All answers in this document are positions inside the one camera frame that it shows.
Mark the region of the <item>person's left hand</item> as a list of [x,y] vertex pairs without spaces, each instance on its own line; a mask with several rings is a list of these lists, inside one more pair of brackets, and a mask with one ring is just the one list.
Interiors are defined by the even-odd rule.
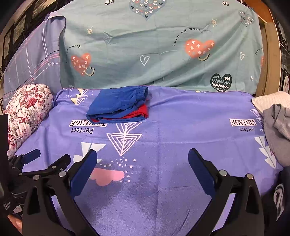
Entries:
[[21,233],[22,232],[22,220],[19,217],[16,217],[15,215],[8,215],[8,219],[11,221],[11,223],[14,225],[14,227]]

